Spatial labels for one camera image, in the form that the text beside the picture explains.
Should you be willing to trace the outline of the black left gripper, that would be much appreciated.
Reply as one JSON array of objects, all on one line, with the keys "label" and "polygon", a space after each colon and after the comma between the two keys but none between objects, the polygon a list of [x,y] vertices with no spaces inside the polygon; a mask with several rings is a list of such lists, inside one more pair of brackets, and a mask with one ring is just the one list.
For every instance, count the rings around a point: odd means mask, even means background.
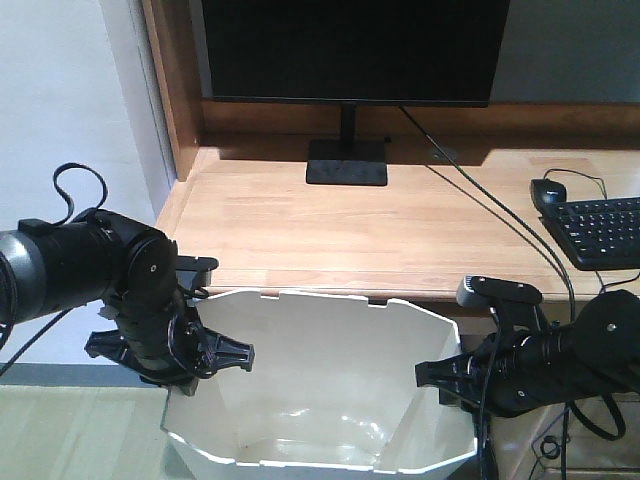
[{"label": "black left gripper", "polygon": [[[188,311],[182,292],[176,289],[159,303],[125,294],[116,309],[115,322],[120,332],[92,332],[84,346],[85,352],[91,358],[104,357],[129,366],[146,383],[175,386],[184,395],[193,396],[199,380],[183,368],[169,347],[170,327]],[[205,330],[202,361],[206,373],[234,367],[251,372],[254,359],[253,344]]]}]

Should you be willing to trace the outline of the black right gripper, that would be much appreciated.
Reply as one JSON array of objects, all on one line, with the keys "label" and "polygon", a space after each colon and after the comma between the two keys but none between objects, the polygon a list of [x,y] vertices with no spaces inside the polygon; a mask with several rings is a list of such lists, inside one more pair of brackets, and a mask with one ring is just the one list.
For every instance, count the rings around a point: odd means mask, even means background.
[{"label": "black right gripper", "polygon": [[414,367],[418,387],[461,389],[493,415],[513,418],[580,398],[580,360],[569,332],[489,335],[478,348]]}]

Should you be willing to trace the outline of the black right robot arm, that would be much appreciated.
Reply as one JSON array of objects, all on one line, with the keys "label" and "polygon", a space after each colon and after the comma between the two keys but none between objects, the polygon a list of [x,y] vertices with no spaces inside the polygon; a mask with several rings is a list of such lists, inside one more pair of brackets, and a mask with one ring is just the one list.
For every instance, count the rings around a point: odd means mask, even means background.
[{"label": "black right robot arm", "polygon": [[475,351],[415,366],[416,383],[513,418],[537,408],[639,389],[639,299],[627,290],[596,296],[567,325],[552,328],[530,285],[475,285],[499,331]]}]

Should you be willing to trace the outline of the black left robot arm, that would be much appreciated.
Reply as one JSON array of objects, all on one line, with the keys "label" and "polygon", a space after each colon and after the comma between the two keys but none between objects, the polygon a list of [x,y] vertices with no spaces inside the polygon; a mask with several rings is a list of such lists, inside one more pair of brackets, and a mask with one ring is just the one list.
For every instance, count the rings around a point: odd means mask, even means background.
[{"label": "black left robot arm", "polygon": [[239,367],[255,352],[205,327],[195,307],[219,262],[181,256],[162,231],[101,204],[81,213],[71,196],[57,222],[22,219],[1,234],[1,339],[15,325],[49,316],[53,327],[73,309],[100,300],[116,329],[94,332],[85,350],[157,386],[195,393],[201,379]]}]

